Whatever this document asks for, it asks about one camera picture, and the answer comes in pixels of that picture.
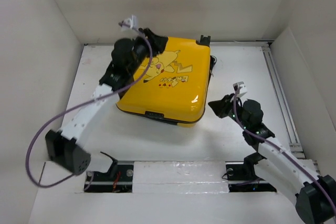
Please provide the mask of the yellow hard-shell suitcase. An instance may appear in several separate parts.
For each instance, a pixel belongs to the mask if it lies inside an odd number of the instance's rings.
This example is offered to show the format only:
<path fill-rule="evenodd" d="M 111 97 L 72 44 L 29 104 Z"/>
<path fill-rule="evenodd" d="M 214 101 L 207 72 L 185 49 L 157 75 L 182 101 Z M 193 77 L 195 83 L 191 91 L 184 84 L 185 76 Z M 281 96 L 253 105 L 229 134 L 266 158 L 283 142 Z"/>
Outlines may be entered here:
<path fill-rule="evenodd" d="M 210 36 L 199 40 L 169 37 L 162 54 L 146 59 L 134 84 L 116 103 L 122 112 L 182 127 L 204 115 L 216 58 Z"/>

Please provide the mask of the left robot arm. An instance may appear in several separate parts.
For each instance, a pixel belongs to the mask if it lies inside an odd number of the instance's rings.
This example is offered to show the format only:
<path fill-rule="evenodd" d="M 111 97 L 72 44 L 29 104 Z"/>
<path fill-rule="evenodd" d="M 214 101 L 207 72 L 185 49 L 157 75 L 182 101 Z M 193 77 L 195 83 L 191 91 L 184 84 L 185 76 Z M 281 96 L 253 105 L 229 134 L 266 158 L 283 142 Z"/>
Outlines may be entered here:
<path fill-rule="evenodd" d="M 104 114 L 112 106 L 112 95 L 125 94 L 136 83 L 134 74 L 144 60 L 152 60 L 163 53 L 167 36 L 159 36 L 150 29 L 138 29 L 135 39 L 122 38 L 115 42 L 111 62 L 100 78 L 91 100 L 64 127 L 49 130 L 45 136 L 50 160 L 78 176 L 84 172 L 98 172 L 105 180 L 117 175 L 118 161 L 106 153 L 93 156 L 84 146 Z"/>

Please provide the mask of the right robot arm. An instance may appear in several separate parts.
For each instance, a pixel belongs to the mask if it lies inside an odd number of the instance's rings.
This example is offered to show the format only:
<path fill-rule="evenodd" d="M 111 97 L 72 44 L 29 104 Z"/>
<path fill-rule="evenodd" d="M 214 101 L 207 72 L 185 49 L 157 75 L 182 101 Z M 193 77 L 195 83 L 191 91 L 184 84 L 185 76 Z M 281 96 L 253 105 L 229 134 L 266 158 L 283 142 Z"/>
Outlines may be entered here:
<path fill-rule="evenodd" d="M 219 118 L 229 117 L 243 130 L 243 138 L 255 152 L 246 156 L 243 173 L 262 179 L 281 192 L 295 207 L 304 223 L 324 223 L 335 217 L 335 180 L 321 176 L 281 146 L 263 124 L 264 113 L 255 100 L 242 102 L 237 94 L 208 103 Z"/>

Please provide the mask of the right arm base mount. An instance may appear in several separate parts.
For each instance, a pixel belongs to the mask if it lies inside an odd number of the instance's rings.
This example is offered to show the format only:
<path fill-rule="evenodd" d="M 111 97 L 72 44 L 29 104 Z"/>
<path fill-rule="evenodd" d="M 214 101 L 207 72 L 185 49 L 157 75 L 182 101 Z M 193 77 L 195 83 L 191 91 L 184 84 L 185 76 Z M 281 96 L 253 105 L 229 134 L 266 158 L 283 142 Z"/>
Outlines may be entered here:
<path fill-rule="evenodd" d="M 228 182 L 230 193 L 277 192 L 270 183 L 255 174 L 254 165 L 262 159 L 260 154 L 253 153 L 245 157 L 243 162 L 226 163 L 222 179 Z"/>

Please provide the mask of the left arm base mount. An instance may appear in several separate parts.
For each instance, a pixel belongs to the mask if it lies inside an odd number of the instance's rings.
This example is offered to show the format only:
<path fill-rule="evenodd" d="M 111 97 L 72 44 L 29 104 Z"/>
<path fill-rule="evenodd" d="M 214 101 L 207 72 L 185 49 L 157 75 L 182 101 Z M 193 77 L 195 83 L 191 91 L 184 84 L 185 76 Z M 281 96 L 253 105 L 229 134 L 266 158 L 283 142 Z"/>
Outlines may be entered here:
<path fill-rule="evenodd" d="M 85 193 L 132 193 L 134 161 L 118 161 L 105 152 L 102 155 L 112 161 L 106 173 L 88 171 L 83 186 Z"/>

